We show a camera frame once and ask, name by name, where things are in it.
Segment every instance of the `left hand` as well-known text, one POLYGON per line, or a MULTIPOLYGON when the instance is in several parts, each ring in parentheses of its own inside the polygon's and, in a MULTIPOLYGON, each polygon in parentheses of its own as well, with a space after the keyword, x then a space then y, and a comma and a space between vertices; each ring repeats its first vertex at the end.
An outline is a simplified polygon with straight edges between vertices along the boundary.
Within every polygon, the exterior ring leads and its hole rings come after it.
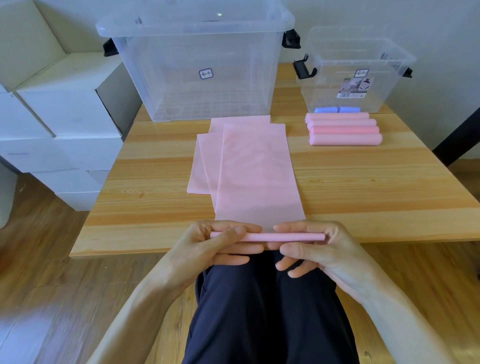
POLYGON ((248 223, 198 221, 185 231, 145 280, 163 289, 174 300, 208 267, 214 264, 239 266, 250 260, 245 255, 263 252, 261 244, 238 242, 246 232, 261 231, 261 226, 248 223), (212 231, 222 233, 210 239, 212 231))

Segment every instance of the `wooden table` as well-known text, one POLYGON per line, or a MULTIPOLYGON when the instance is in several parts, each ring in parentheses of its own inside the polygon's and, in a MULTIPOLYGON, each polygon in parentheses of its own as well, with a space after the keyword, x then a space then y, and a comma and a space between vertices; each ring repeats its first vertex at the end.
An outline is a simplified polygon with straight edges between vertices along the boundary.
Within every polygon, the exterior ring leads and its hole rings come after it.
MULTIPOLYGON (((380 146, 311 146, 291 65, 280 65, 272 122, 285 123, 307 218, 343 222, 361 243, 480 240, 480 205, 388 107, 380 146)), ((153 123, 142 107, 72 248, 72 257, 167 251, 209 195, 187 194, 197 134, 210 121, 153 123)))

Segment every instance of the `forearm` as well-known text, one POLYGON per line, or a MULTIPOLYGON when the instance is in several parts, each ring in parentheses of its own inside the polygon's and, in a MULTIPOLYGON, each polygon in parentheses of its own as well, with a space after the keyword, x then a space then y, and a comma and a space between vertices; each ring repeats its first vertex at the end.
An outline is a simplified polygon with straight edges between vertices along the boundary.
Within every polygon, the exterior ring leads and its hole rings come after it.
POLYGON ((143 280, 105 333, 87 364, 144 364, 172 299, 143 280))
POLYGON ((394 283, 374 293, 363 307, 396 363, 456 363, 445 343, 394 283))

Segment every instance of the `hand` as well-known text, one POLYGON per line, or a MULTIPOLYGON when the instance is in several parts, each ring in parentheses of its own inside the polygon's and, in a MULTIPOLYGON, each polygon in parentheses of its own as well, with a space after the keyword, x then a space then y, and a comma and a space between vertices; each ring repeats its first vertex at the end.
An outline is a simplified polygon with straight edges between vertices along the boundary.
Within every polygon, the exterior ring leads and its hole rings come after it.
POLYGON ((238 266, 264 250, 261 244, 239 243, 246 232, 261 232, 262 227, 234 221, 198 221, 192 224, 145 277, 148 284, 160 287, 177 298, 197 276, 212 265, 238 266), (210 239, 210 232, 222 231, 210 239))
POLYGON ((375 260, 363 250, 347 229, 339 222, 294 221, 274 227, 277 232, 323 232, 324 242, 268 243, 271 250, 280 249, 285 255, 276 267, 289 268, 299 259, 304 259, 295 269, 288 272, 298 278, 315 268, 320 268, 342 290, 363 304, 372 294, 393 284, 375 260))

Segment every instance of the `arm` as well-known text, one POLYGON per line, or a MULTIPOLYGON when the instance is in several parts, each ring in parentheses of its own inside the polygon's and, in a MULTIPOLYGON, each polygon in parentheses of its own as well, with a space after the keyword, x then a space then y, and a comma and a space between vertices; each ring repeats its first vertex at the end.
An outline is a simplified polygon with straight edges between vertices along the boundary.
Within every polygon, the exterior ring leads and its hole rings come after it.
POLYGON ((302 264, 288 272, 292 278, 321 268, 365 308, 396 363, 456 362, 410 299, 343 225, 335 222, 296 221, 277 225, 275 230, 325 233, 326 241, 315 244, 269 243, 270 249, 279 248, 285 255, 277 263, 277 269, 285 270, 299 259, 304 259, 302 264))
POLYGON ((87 364, 144 364, 173 301, 209 266, 241 265, 250 260, 243 254, 261 253, 260 244, 237 243, 247 231, 261 230, 232 221, 190 226, 135 288, 87 364), (222 233, 209 239, 211 231, 222 233))

